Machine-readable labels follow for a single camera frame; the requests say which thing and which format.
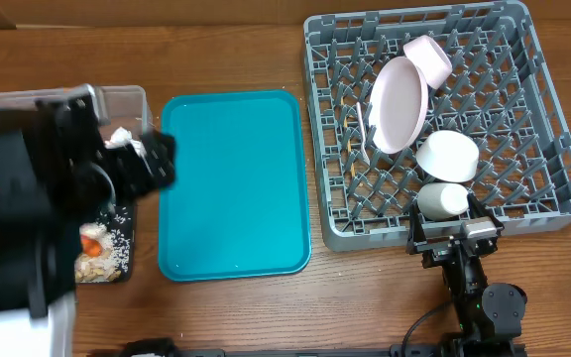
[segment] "white bowl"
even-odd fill
[[[415,141],[428,108],[424,75],[413,62],[399,57],[381,69],[370,95],[369,124],[376,125],[374,144],[394,154]]]
[[[405,44],[404,55],[420,68],[428,85],[439,88],[451,75],[453,66],[446,53],[426,35]]]
[[[439,130],[426,138],[415,158],[427,173],[437,179],[464,182],[475,176],[480,150],[464,134]]]

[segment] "clear plastic container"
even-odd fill
[[[105,98],[109,125],[99,128],[104,140],[123,127],[131,131],[134,139],[153,126],[153,116],[147,103],[145,89],[138,85],[101,86]],[[57,100],[63,98],[68,88],[27,90],[0,93],[0,109],[32,109],[37,99]]]

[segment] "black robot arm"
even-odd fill
[[[173,137],[143,133],[142,153],[105,147],[103,97],[84,84],[33,109],[0,109],[0,311],[46,317],[75,289],[80,224],[173,183]]]
[[[436,239],[427,239],[418,209],[412,206],[406,244],[409,254],[422,254],[423,268],[442,267],[461,332],[445,334],[437,346],[407,348],[407,337],[402,346],[393,346],[392,356],[409,355],[407,349],[415,351],[413,356],[418,353],[440,357],[526,355],[524,346],[513,343],[521,335],[525,292],[510,284],[489,285],[481,263],[482,257],[497,251],[504,225],[474,195],[469,194],[468,200],[470,219],[460,225],[459,231]]]

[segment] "wood grain surface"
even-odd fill
[[[0,0],[15,25],[296,25],[309,16],[485,0]],[[571,19],[571,0],[523,0],[536,20]]]
[[[571,21],[535,24],[571,129]],[[139,204],[131,280],[78,289],[75,355],[158,336],[171,336],[182,348],[229,351],[385,348],[448,298],[441,272],[423,270],[420,258],[402,248],[337,254],[323,245],[302,44],[302,26],[0,32],[0,92],[139,84],[156,125],[165,103],[183,94],[284,87],[299,98],[313,237],[307,268],[284,277],[174,284],[158,269],[158,197],[152,195]],[[252,213],[247,219],[252,222]],[[571,226],[503,239],[483,262],[490,282],[527,292],[520,342],[530,355],[571,356]],[[436,342],[456,325],[453,311],[432,317],[414,341]]]

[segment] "dish rack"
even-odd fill
[[[453,74],[430,89],[418,139],[394,155],[364,137],[374,81],[402,46],[428,35]],[[558,230],[571,222],[571,135],[527,8],[518,1],[312,16],[305,21],[305,79],[323,240],[333,251],[405,244],[408,208],[435,178],[415,152],[437,130],[455,130],[480,149],[465,185],[502,222],[505,235]],[[371,159],[360,152],[365,140]],[[420,215],[430,237],[459,232]]]

